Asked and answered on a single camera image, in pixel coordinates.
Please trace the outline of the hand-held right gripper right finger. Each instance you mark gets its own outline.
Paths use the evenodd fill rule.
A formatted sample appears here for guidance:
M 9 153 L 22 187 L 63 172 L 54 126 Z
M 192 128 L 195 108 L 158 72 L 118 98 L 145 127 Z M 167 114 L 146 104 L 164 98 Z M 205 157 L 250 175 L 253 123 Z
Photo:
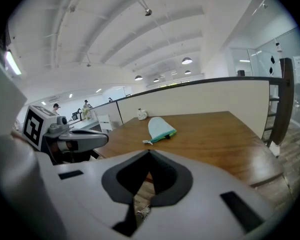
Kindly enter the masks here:
M 160 150 L 150 151 L 168 166 L 155 177 L 170 188 L 150 201 L 141 237 L 244 237 L 273 215 L 272 205 L 225 170 Z

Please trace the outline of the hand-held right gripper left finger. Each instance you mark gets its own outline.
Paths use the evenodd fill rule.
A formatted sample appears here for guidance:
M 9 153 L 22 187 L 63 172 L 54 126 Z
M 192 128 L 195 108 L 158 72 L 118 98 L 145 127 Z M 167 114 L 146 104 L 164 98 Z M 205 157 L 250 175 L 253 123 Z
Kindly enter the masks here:
M 140 151 L 81 163 L 54 166 L 62 185 L 94 219 L 124 236 L 133 235 L 150 213 L 150 182 L 145 158 L 129 160 Z M 128 163 L 117 171 L 114 167 Z

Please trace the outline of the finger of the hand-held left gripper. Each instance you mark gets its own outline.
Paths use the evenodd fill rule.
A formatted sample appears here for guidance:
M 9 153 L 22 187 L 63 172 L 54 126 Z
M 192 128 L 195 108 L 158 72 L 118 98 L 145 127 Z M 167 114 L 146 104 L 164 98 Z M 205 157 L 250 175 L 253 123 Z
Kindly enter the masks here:
M 70 143 L 70 151 L 90 151 L 105 146 L 109 137 L 105 133 L 72 133 L 67 131 L 59 136 L 60 141 Z
M 71 130 L 72 134 L 103 134 L 100 131 L 91 130 L 91 129 L 73 129 Z

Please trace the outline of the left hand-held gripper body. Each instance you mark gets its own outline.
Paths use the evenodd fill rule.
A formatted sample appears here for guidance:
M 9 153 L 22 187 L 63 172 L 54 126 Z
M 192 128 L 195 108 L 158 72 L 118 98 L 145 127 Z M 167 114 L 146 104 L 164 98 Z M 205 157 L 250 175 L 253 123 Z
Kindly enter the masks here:
M 70 131 L 66 117 L 57 115 L 38 105 L 28 106 L 22 136 L 38 151 L 49 155 L 54 164 L 77 163 L 78 158 L 68 146 L 69 140 L 61 139 Z

